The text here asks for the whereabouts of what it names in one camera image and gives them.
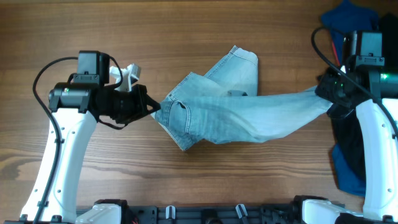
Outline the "light blue jeans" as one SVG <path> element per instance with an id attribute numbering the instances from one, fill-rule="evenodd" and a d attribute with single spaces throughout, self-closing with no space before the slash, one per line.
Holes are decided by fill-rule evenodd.
<path id="1" fill-rule="evenodd" d="M 283 138 L 331 107 L 314 88 L 259 96 L 258 57 L 234 46 L 205 75 L 189 73 L 152 117 L 186 151 L 207 140 L 266 142 Z"/>

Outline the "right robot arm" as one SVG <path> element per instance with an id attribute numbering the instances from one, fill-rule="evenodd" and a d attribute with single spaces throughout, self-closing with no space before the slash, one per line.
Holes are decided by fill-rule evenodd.
<path id="1" fill-rule="evenodd" d="M 334 72 L 322 76 L 315 93 L 356 112 L 366 168 L 363 211 L 296 196 L 294 218 L 302 223 L 397 223 L 397 73 L 384 66 L 381 32 L 356 30 L 343 37 L 343 67 L 317 52 Z"/>

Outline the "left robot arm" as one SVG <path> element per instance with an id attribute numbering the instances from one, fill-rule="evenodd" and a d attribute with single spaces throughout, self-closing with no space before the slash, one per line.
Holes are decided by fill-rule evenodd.
<path id="1" fill-rule="evenodd" d="M 76 213 L 76 194 L 86 148 L 101 116 L 116 130 L 146 117 L 160 105 L 138 84 L 135 64 L 110 66 L 114 58 L 82 50 L 77 71 L 57 83 L 46 105 L 35 98 L 50 120 L 49 135 L 34 188 L 17 223 L 137 223 L 127 202 L 102 199 L 82 215 Z"/>

